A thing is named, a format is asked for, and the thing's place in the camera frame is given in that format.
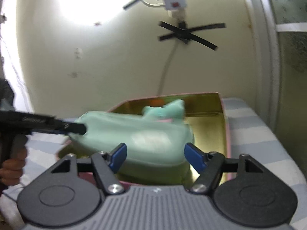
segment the bed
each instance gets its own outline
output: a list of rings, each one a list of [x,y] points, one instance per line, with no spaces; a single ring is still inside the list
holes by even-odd
[[[298,230],[307,230],[307,184],[304,175],[271,130],[243,100],[227,98],[223,102],[230,128],[232,157],[248,153],[287,183],[298,197],[298,208],[291,225]],[[61,135],[36,133],[30,137],[27,143],[29,156],[21,178],[23,185],[29,184],[56,162],[55,154],[65,141],[66,137]],[[22,188],[21,184],[9,188],[6,193],[10,199],[0,197],[0,210],[14,229],[23,225],[13,201]]]

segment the ribbed gray surface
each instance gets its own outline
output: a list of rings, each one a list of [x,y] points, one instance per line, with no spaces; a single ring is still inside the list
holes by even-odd
[[[27,225],[23,230],[40,228]],[[67,230],[243,230],[222,217],[206,196],[187,193],[183,186],[134,187],[109,196],[90,219]],[[283,225],[271,230],[290,230]]]

